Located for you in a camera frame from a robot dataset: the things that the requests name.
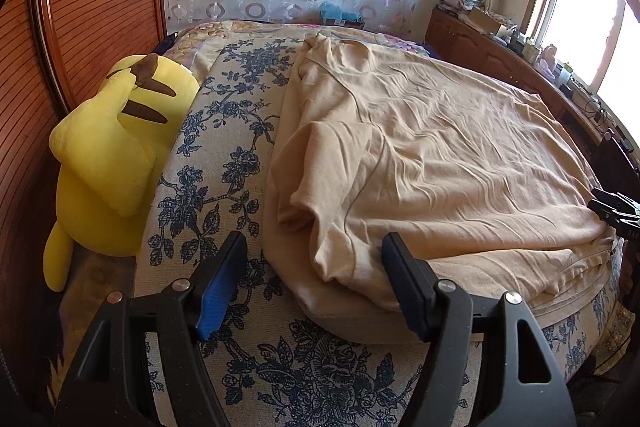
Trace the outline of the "beige t-shirt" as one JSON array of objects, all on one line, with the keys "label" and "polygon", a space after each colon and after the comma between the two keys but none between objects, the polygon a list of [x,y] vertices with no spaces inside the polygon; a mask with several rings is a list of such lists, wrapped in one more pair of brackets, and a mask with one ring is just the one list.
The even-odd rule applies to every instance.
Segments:
[{"label": "beige t-shirt", "polygon": [[517,291],[541,326],[608,283],[598,181],[541,98],[323,32],[296,54],[267,176],[264,253],[300,309],[356,343],[414,343],[380,248],[471,294]]}]

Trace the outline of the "wooden low cabinet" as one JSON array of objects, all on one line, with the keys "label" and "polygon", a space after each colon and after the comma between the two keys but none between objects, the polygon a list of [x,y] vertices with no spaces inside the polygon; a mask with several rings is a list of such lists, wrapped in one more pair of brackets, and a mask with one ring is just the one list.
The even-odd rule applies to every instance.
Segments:
[{"label": "wooden low cabinet", "polygon": [[444,61],[512,84],[518,89],[539,95],[553,117],[559,121],[591,158],[605,139],[612,139],[613,150],[622,143],[611,130],[600,130],[586,112],[570,101],[559,88],[542,77],[518,54],[500,46],[448,12],[434,8],[425,33],[425,42]]}]

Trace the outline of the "cardboard box on cabinet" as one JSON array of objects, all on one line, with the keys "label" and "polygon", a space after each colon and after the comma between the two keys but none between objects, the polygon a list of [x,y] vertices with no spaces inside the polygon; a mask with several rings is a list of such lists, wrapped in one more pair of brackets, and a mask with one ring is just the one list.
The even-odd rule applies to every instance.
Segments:
[{"label": "cardboard box on cabinet", "polygon": [[503,28],[503,24],[500,20],[496,20],[495,17],[487,14],[479,8],[473,8],[471,11],[463,13],[461,18],[465,23],[470,24],[477,31],[482,32],[483,34],[498,35],[500,30]]}]

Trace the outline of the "blue floral white pillow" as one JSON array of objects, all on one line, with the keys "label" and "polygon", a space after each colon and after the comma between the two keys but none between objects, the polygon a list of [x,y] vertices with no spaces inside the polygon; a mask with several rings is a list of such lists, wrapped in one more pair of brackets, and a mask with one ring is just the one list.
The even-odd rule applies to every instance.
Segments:
[{"label": "blue floral white pillow", "polygon": [[299,309],[262,251],[273,143],[305,40],[240,40],[221,50],[158,182],[134,290],[152,294],[187,277],[228,233],[243,233],[244,277],[219,331],[200,346],[229,423],[395,426],[427,347],[365,345],[322,329]]}]

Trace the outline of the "yellow plush toy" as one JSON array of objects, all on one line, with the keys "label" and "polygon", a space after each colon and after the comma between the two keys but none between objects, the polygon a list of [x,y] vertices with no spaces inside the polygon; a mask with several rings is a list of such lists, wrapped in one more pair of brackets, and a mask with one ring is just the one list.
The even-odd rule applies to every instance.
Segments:
[{"label": "yellow plush toy", "polygon": [[76,246],[111,257],[140,251],[157,182],[198,90],[192,72],[170,58],[131,55],[52,130],[61,165],[43,251],[52,291],[64,289]]}]

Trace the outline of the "blue toy at bed end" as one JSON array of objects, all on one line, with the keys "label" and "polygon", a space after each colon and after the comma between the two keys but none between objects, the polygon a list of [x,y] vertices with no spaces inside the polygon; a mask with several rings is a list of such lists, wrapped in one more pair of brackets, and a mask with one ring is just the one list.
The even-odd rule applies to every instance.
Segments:
[{"label": "blue toy at bed end", "polygon": [[336,4],[323,2],[320,5],[320,23],[323,26],[342,26],[362,29],[364,21],[361,15],[344,11]]}]

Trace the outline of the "colourful floral quilt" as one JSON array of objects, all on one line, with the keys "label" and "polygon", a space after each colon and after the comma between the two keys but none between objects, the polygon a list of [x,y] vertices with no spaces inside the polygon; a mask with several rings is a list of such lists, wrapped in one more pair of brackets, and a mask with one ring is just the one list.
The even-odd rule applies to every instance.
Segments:
[{"label": "colourful floral quilt", "polygon": [[172,35],[175,38],[174,43],[164,55],[190,69],[193,76],[199,82],[203,82],[221,50],[229,44],[240,40],[253,41],[256,39],[266,39],[267,41],[273,39],[305,40],[318,31],[323,35],[331,35],[340,39],[361,40],[423,56],[436,56],[433,51],[427,49],[425,44],[382,34],[382,32],[343,26],[258,23],[247,20],[208,22],[178,31]]}]

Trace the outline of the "wooden headboard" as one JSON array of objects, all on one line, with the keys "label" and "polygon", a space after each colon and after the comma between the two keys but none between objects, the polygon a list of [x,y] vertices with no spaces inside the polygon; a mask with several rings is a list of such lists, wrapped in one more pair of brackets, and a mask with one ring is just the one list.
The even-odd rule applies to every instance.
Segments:
[{"label": "wooden headboard", "polygon": [[42,275],[54,221],[53,127],[121,57],[165,37],[162,0],[1,0],[1,401],[46,402],[61,352]]}]

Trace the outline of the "window with wooden frame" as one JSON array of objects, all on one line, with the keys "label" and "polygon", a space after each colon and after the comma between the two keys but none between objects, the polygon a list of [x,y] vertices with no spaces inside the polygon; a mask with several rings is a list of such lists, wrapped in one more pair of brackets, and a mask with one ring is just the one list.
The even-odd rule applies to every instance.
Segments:
[{"label": "window with wooden frame", "polygon": [[535,0],[527,32],[598,128],[639,143],[639,21],[626,0]]}]

